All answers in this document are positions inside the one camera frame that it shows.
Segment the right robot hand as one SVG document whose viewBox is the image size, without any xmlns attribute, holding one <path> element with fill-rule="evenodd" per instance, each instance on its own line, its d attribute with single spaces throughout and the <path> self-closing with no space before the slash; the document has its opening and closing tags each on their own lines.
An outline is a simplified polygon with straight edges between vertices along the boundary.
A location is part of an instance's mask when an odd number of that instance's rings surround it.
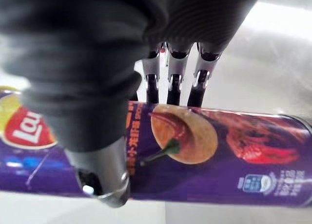
<svg viewBox="0 0 312 224">
<path fill-rule="evenodd" d="M 130 196 L 125 125 L 153 44 L 223 51 L 257 0 L 0 0 L 2 67 L 28 79 L 81 187 L 110 207 Z"/>
</svg>

